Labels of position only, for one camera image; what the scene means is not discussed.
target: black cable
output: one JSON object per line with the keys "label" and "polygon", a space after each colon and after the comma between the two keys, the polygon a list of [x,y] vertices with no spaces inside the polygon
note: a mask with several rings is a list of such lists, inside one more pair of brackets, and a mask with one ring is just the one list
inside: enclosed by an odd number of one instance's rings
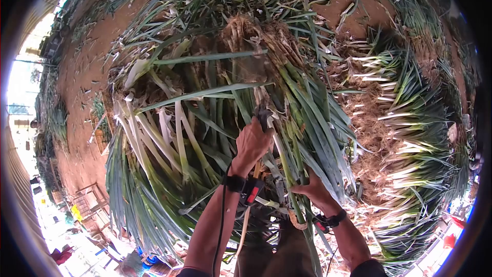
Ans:
{"label": "black cable", "polygon": [[330,271],[330,266],[332,264],[333,257],[335,256],[335,252],[338,250],[338,247],[335,249],[335,251],[332,254],[332,258],[330,259],[330,263],[328,264],[328,269],[326,270],[326,276],[328,276],[328,272]]}
{"label": "black cable", "polygon": [[212,277],[215,276],[215,265],[217,262],[217,257],[218,257],[218,250],[220,249],[220,243],[222,241],[222,231],[224,231],[224,209],[225,209],[225,189],[227,187],[227,175],[229,174],[229,169],[231,168],[231,164],[227,167],[227,170],[225,171],[224,179],[222,179],[222,212],[220,214],[220,230],[218,232],[218,242],[217,242],[217,248],[215,252],[215,256],[213,257],[213,264],[212,264]]}

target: red bag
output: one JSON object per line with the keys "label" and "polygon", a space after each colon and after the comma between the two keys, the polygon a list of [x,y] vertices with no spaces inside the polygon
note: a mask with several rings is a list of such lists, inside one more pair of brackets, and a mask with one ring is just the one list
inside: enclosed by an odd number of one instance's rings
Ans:
{"label": "red bag", "polygon": [[456,237],[454,234],[448,235],[447,237],[444,238],[444,246],[443,248],[454,248],[455,247],[455,242],[456,242]]}

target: person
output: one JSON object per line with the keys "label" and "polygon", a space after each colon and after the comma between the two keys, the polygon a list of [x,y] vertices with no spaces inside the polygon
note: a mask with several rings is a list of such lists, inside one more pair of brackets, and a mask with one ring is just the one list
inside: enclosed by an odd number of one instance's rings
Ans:
{"label": "person", "polygon": [[[253,117],[251,124],[243,128],[236,140],[238,153],[232,160],[227,175],[247,178],[256,161],[270,147],[273,134],[274,130],[271,128],[263,132],[260,122]],[[343,211],[342,207],[331,197],[321,179],[311,169],[308,170],[310,183],[293,186],[291,191],[306,195],[326,217],[339,215]],[[219,276],[222,255],[231,236],[239,201],[239,193],[226,188],[222,237],[216,257],[223,188],[226,187],[222,184],[217,188],[198,219],[179,277],[210,277],[214,261],[216,265],[213,276]],[[343,218],[339,225],[333,227],[333,233],[340,254],[351,270],[351,277],[386,276],[382,265],[371,258],[366,241],[350,219]],[[276,253],[273,253],[271,248],[268,249],[268,245],[266,242],[244,245],[236,263],[234,276],[315,276],[304,234],[294,228],[289,220],[280,222],[280,240]]]}

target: wrist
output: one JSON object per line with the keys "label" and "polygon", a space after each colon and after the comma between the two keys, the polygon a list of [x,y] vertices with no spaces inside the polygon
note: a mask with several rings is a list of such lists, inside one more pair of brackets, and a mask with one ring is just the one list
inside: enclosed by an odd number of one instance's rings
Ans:
{"label": "wrist", "polygon": [[330,197],[323,201],[323,204],[320,205],[320,210],[323,212],[324,216],[330,217],[338,215],[338,213],[340,213],[343,209],[333,198]]}
{"label": "wrist", "polygon": [[249,171],[253,168],[252,165],[245,162],[244,159],[240,157],[234,157],[231,162],[231,167],[229,168],[229,172],[227,175],[238,175],[243,178],[247,178]]}

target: black shirt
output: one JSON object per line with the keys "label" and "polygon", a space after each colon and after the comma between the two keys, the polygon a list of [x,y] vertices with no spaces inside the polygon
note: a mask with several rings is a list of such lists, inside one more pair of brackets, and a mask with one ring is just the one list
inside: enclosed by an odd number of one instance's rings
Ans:
{"label": "black shirt", "polygon": [[[190,268],[182,269],[181,273],[177,277],[210,277],[208,273]],[[350,274],[350,277],[388,277],[384,272],[383,266],[375,259],[367,260],[360,263],[354,271]]]}

